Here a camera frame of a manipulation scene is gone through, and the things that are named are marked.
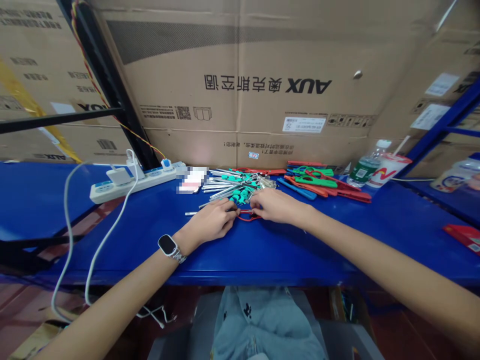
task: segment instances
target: forearm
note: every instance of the forearm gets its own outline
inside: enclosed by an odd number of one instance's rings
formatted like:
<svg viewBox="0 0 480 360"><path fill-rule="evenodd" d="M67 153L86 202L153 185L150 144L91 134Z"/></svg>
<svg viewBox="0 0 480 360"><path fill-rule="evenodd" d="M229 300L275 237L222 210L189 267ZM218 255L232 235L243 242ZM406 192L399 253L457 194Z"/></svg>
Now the forearm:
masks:
<svg viewBox="0 0 480 360"><path fill-rule="evenodd" d="M298 227L321 239L405 306L479 351L480 298L388 245L309 207Z"/></svg>
<svg viewBox="0 0 480 360"><path fill-rule="evenodd" d="M176 260L158 250L98 299L36 359L103 359L177 266Z"/></svg>

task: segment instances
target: red box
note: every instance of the red box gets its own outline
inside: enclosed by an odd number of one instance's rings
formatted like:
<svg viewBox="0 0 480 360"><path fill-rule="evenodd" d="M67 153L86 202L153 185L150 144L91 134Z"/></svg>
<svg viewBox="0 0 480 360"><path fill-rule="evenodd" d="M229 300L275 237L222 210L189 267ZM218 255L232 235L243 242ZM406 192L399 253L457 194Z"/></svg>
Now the red box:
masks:
<svg viewBox="0 0 480 360"><path fill-rule="evenodd" d="M448 224L443 227L443 230L480 256L480 231L476 228Z"/></svg>

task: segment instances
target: wire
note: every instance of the wire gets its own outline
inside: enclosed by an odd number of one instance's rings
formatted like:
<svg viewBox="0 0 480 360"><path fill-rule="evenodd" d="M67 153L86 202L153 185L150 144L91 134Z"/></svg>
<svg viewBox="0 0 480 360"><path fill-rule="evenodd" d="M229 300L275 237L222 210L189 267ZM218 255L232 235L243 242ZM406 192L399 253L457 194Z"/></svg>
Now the wire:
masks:
<svg viewBox="0 0 480 360"><path fill-rule="evenodd" d="M409 179L396 179L396 178L392 178L392 180L412 182L412 181L433 181L433 180L435 180L435 179L433 178L433 179L412 179L412 180L409 180Z"/></svg>
<svg viewBox="0 0 480 360"><path fill-rule="evenodd" d="M102 92L99 90L99 88L97 87L97 84L95 83L95 80L94 80L94 77L92 75L92 71L90 69L90 66L89 66L89 63L87 62L87 55L85 54L85 49L80 41L80 37L79 37L79 33L77 31L77 7L80 5L80 4L85 4L87 6L90 6L90 4L84 0L75 0L71 3L71 28L73 29L73 35L75 37L75 40L76 42L78 43L78 46L80 47L80 50L81 50L81 53L83 55L83 64L85 65L85 68L88 72L88 77L90 78L90 81L93 85L93 87L95 88L95 91L98 93L98 95L100 96L100 99L103 101L103 103L106 105L107 108L110 108L110 104L105 100L104 96L102 95ZM140 140L142 140L145 144L147 144L148 146L150 146L154 151L156 151L157 153L159 153L162 158L166 159L166 156L164 155L163 152L161 152L160 150L158 150L155 146L153 146L151 143L149 143L147 140L145 140L143 137L141 137L140 135L138 135L136 132L133 132L132 130L130 130L127 126L125 126L124 124L122 124L116 116L113 115L113 118L126 130L128 130L129 132L131 132L133 135L135 135L137 138L139 138Z"/></svg>
<svg viewBox="0 0 480 360"><path fill-rule="evenodd" d="M135 163L136 157L135 157L134 151L132 149L127 149L126 151L127 151L127 153L131 152L131 157L132 157L133 163ZM121 210L120 210L120 213L118 214L118 217L116 218L115 222L111 226L110 230L108 230L106 235L103 237L102 241L100 242L100 245L98 246L98 248L95 251L95 254L93 255L93 258L91 259L90 268L88 269L88 276L86 278L86 283L85 283L85 302L89 306L92 306L92 302L90 301L90 282L92 281L92 275L94 273L95 262L97 261L97 258L99 256L100 251L102 250L105 242L107 241L110 234L113 232L113 230L115 229L115 227L119 223L120 218L122 217L122 215L124 213L125 207L127 206L127 201L130 197L130 194L133 192L133 190L137 186L138 182L139 182L139 171L138 171L138 166L135 166L135 183L133 184L131 189L126 194L125 200L123 201L123 206L121 207ZM162 329L165 327L165 325L153 314L154 312L156 312L158 310L162 310L163 311L163 317L164 317L166 323L170 323L177 318L177 316L174 316L171 320L167 320L167 313L165 312L163 305L156 308L155 310L149 310L146 306L143 306L143 308L146 310L147 314L141 315L141 314L138 313L136 316L138 318L143 319L143 318L146 318L147 316L151 315L151 317L155 319L155 321L158 323L158 325L160 325L160 327Z"/></svg>
<svg viewBox="0 0 480 360"><path fill-rule="evenodd" d="M89 163L89 160L86 160L80 164L78 164L71 172L68 174L66 181L65 181L65 188L63 190L63 210L65 213L65 221L66 221L66 227L68 229L68 255L66 257L65 265L63 265L63 270L61 271L60 276L58 277L58 281L56 282L55 285L55 290L53 291L53 294L51 296L51 309L53 313L58 316L60 319L67 323L71 323L72 320L69 318L65 317L62 315L59 310L57 309L56 305L56 300L57 300L57 293L59 292L60 284L62 283L62 280L64 279L65 273L67 272L67 268L69 267L70 260L72 259L72 254L74 251L74 234L72 232L72 224L70 222L70 215L69 215L69 207L68 207L68 196L69 196L69 185L70 185L70 179L72 176L75 174L75 172L82 167L83 165Z"/></svg>

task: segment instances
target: blue table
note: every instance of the blue table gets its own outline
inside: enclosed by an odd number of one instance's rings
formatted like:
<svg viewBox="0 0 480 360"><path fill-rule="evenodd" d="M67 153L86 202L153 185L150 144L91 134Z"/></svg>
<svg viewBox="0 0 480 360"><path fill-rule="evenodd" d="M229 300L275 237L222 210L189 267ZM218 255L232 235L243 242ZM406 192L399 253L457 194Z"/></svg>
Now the blue table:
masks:
<svg viewBox="0 0 480 360"><path fill-rule="evenodd" d="M0 240L59 236L66 231L65 180L75 164L0 163ZM95 205L90 186L106 178L105 166L84 165L70 181L68 204L74 221Z"/></svg>
<svg viewBox="0 0 480 360"><path fill-rule="evenodd" d="M449 212L480 229L480 191L463 185L454 192L441 192L430 187L431 181L405 181L403 185L432 199Z"/></svg>
<svg viewBox="0 0 480 360"><path fill-rule="evenodd" d="M131 196L98 257L93 285L117 283L158 249L161 235L173 234L189 220L185 212L208 201L209 194L176 194L177 185L174 180ZM280 189L305 199L284 186ZM311 204L456 283L480 284L480 257L442 230L446 224L465 223L393 181L374 193L372 204L343 197L317 198ZM119 212L117 208L75 246L64 284L85 283L92 256ZM65 257L37 277L54 284L64 261ZM202 245L167 283L319 286L339 282L370 284L361 271L311 235L287 224L255 220L236 221L225 238Z"/></svg>

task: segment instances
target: smartwatch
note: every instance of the smartwatch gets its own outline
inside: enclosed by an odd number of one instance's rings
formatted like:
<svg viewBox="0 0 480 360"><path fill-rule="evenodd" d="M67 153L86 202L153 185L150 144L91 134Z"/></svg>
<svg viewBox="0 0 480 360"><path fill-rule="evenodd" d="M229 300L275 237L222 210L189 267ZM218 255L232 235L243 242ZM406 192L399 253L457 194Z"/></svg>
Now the smartwatch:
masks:
<svg viewBox="0 0 480 360"><path fill-rule="evenodd" d="M175 259L179 264L183 263L186 256L183 256L177 243L172 239L170 235L163 235L158 239L158 247L169 258Z"/></svg>

